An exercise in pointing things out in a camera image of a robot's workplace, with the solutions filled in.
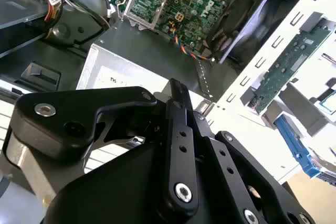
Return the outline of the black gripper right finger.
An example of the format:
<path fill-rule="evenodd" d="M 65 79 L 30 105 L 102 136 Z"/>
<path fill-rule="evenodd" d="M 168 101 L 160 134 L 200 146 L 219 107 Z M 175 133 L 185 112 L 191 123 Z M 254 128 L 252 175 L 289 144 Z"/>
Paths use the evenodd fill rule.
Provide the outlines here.
<path fill-rule="evenodd" d="M 183 90 L 194 133 L 200 208 L 196 223 L 314 223 L 282 185 L 227 131 L 214 134 Z"/>

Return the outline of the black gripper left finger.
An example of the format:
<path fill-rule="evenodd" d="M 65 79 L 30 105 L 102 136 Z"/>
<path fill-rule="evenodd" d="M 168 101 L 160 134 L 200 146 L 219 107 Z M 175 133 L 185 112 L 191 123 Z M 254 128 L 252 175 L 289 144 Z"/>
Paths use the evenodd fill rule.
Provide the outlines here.
<path fill-rule="evenodd" d="M 169 210 L 198 209 L 194 134 L 183 90 L 157 100 L 142 87 L 30 93 L 15 104 L 5 156 L 37 196 L 52 201 L 70 182 L 137 147 L 163 150 L 163 200 Z"/>

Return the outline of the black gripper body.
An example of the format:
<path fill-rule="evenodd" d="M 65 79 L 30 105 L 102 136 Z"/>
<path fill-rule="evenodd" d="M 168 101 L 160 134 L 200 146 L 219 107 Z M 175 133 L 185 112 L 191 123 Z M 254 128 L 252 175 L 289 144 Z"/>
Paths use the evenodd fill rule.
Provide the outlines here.
<path fill-rule="evenodd" d="M 137 147 L 65 186 L 47 209 L 45 223 L 243 223 L 205 162 L 194 159 L 198 210 L 171 212 L 163 200 L 161 146 Z"/>

